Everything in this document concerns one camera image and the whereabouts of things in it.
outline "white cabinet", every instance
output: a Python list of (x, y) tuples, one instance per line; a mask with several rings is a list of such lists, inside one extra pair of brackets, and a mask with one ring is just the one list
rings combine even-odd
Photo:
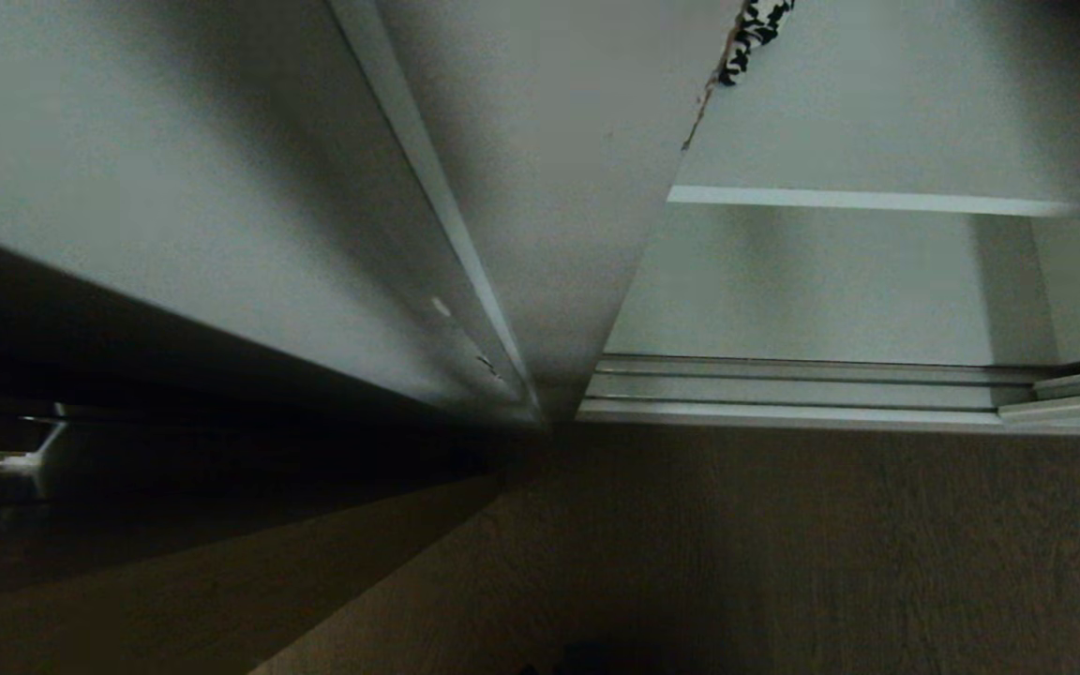
[[(535, 422), (386, 119), (384, 80), (374, 93), (324, 3), (0, 5), (0, 247), (297, 373)], [(68, 334), (116, 326), (60, 300), (72, 319), (51, 324)], [(60, 343), (25, 353), (84, 365)]]
[(708, 102), (579, 418), (1080, 432), (1032, 390), (1079, 374), (1080, 4), (810, 3)]

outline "black and white pattern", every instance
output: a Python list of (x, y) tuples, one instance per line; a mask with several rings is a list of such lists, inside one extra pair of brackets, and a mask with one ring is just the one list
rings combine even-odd
[(735, 84), (735, 78), (750, 69), (750, 54), (756, 48), (772, 42), (785, 22), (785, 14), (794, 9), (794, 0), (751, 0), (750, 5), (738, 18), (734, 55), (719, 72), (719, 82)]

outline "patterned fabric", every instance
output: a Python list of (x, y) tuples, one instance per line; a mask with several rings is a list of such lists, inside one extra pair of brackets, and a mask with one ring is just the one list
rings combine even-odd
[(737, 19), (735, 55), (724, 64), (719, 82), (732, 86), (741, 72), (750, 71), (750, 54), (756, 48), (772, 42), (785, 22), (785, 14), (794, 9), (794, 0), (751, 0)]

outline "white shelf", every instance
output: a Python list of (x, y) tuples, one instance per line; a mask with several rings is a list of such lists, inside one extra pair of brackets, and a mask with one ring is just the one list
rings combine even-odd
[(805, 4), (670, 201), (1080, 217), (1080, 3)]

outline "floor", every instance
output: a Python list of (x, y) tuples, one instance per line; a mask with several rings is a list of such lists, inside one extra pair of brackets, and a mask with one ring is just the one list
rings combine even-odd
[(1080, 672), (1080, 440), (570, 427), (254, 675)]

